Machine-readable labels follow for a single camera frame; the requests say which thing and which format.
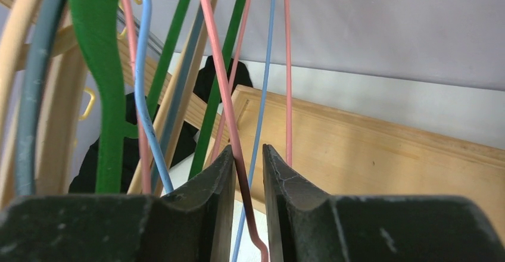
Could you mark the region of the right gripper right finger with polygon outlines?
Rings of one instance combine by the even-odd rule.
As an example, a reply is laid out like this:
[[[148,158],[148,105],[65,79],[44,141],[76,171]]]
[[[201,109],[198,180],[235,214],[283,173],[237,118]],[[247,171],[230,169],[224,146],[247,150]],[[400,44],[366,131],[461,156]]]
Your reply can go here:
[[[271,261],[503,261],[471,200],[447,195],[331,195],[263,145]]]

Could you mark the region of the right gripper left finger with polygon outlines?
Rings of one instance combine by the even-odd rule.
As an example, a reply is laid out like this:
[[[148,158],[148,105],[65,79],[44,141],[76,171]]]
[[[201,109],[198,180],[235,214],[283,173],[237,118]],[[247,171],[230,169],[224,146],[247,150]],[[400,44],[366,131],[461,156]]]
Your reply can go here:
[[[1,260],[228,261],[234,196],[230,146],[162,197],[24,196],[1,213]]]

